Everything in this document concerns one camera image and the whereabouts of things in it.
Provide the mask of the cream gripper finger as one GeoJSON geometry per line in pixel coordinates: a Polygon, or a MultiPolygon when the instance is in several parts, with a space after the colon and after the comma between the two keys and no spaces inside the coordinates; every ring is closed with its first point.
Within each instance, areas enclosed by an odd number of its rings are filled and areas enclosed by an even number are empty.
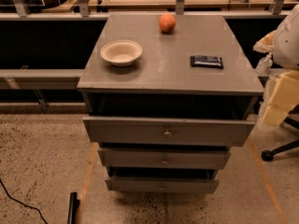
{"type": "Polygon", "coordinates": [[[270,32],[269,34],[267,34],[266,36],[261,38],[259,41],[257,41],[255,43],[255,45],[253,46],[253,49],[255,51],[261,52],[261,53],[271,52],[273,50],[273,46],[274,46],[275,34],[276,34],[276,30],[270,32]]]}

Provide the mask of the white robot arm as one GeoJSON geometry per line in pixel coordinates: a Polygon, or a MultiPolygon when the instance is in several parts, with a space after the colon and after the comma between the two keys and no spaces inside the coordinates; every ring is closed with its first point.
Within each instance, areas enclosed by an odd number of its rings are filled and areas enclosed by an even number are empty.
{"type": "Polygon", "coordinates": [[[299,69],[299,4],[280,23],[253,46],[255,51],[272,53],[274,63],[287,69],[299,69]]]}

